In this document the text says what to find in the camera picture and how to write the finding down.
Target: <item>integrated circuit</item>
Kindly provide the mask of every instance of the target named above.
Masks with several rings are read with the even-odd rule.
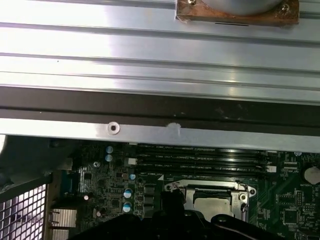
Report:
[[[298,223],[298,212],[295,209],[285,209],[283,212],[283,223],[284,224],[297,224]]]

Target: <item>round screw head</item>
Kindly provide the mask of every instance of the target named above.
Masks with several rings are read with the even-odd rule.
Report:
[[[196,5],[196,0],[188,0],[188,4],[190,5]]]
[[[290,6],[288,4],[283,4],[281,7],[281,11],[288,12],[290,9]]]
[[[116,135],[120,132],[120,125],[117,122],[112,121],[108,123],[106,129],[110,135]]]
[[[93,166],[94,166],[95,168],[99,168],[100,165],[101,165],[101,163],[98,162],[98,161],[95,161],[95,162],[93,163]]]

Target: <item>chip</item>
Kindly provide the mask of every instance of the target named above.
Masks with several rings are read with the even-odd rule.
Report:
[[[297,224],[298,212],[297,210],[286,209],[283,215],[284,224]]]
[[[111,201],[112,207],[118,208],[119,207],[119,200],[118,199],[113,199]]]

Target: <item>blue capacitor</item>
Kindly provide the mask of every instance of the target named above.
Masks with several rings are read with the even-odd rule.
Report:
[[[122,210],[124,213],[129,213],[131,211],[132,204],[130,202],[125,202],[123,204]]]

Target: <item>capacitor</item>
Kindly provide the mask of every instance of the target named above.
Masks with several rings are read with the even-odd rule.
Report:
[[[108,154],[107,156],[105,156],[104,159],[105,159],[107,162],[111,162],[111,161],[114,159],[114,157],[113,157],[112,155]]]
[[[88,201],[88,200],[92,199],[93,197],[94,197],[94,193],[88,192],[86,195],[83,196],[83,199]]]
[[[303,177],[308,183],[316,185],[320,183],[320,169],[316,166],[309,167],[304,171]]]
[[[108,146],[105,151],[107,154],[112,154],[114,152],[114,148],[112,146]]]
[[[123,204],[122,210],[124,213],[129,213],[131,211],[132,204],[130,202],[125,202]]]
[[[96,216],[99,218],[101,216],[105,216],[107,214],[107,210],[102,207],[100,208],[100,210],[96,211]]]
[[[129,179],[130,180],[135,180],[136,179],[136,175],[135,174],[130,174],[129,175]]]
[[[132,197],[132,189],[131,188],[127,188],[126,190],[124,190],[123,192],[123,196],[126,198],[126,199],[129,199]]]

